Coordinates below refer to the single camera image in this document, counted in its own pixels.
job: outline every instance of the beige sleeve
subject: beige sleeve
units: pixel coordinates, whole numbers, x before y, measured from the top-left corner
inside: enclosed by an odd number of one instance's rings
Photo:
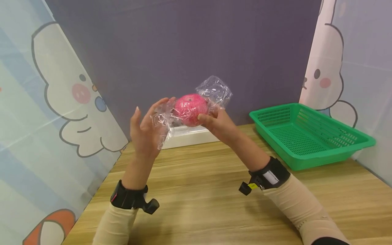
[[[304,245],[321,237],[350,244],[317,198],[294,175],[279,188],[263,192],[299,230]]]
[[[138,209],[120,209],[109,203],[98,225],[93,245],[127,245]]]

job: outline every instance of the pink cheek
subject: pink cheek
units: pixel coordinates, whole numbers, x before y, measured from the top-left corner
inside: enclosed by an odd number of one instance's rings
[[[74,96],[74,99],[81,104],[87,104],[91,99],[89,89],[79,83],[72,86],[72,95]]]
[[[331,80],[329,78],[324,77],[323,79],[321,79],[320,87],[322,87],[323,89],[326,89],[329,86],[331,86]]]

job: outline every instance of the wooden table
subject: wooden table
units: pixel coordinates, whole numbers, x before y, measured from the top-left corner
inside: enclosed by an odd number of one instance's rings
[[[255,132],[240,126],[273,156]],[[130,144],[105,179],[64,245],[91,244],[118,180],[133,155]],[[392,189],[352,159],[294,172],[355,245],[392,244]],[[247,169],[221,142],[163,150],[150,175],[147,199],[160,208],[138,212],[133,244],[302,244],[294,226],[254,190],[238,191]]]

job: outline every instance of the cartoon eye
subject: cartoon eye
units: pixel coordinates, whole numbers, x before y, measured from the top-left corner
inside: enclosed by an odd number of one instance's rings
[[[318,78],[320,77],[320,74],[321,74],[320,70],[319,70],[319,69],[316,69],[316,70],[314,71],[314,78],[315,78],[315,79],[318,79]]]
[[[100,112],[105,112],[107,109],[105,102],[100,96],[95,98],[95,107],[97,107],[98,111]]]
[[[83,74],[80,74],[80,75],[79,75],[79,79],[80,79],[82,82],[85,82],[85,81],[86,81],[86,76],[83,75]]]

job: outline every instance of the cartoon bunny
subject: cartoon bunny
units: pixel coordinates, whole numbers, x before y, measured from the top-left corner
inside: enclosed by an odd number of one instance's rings
[[[358,119],[355,108],[350,103],[340,100],[344,88],[340,74],[343,37],[340,31],[331,24],[335,4],[336,0],[321,2],[299,101],[355,127]]]
[[[60,138],[77,146],[80,157],[101,150],[116,152],[127,138],[69,44],[57,22],[46,23],[32,36],[34,64],[46,83],[45,100],[67,122]]]

